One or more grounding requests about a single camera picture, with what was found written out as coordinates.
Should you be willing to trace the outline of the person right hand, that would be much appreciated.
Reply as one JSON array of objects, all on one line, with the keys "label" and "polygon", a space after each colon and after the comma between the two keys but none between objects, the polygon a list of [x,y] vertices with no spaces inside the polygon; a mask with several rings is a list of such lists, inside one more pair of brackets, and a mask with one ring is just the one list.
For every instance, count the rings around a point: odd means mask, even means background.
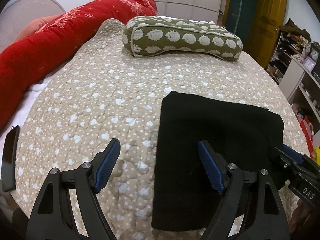
[{"label": "person right hand", "polygon": [[310,214],[313,211],[313,206],[301,199],[297,202],[297,205],[298,206],[293,211],[292,217],[289,221],[290,233],[293,233],[296,228],[298,228],[300,225],[303,225],[308,220]]}]

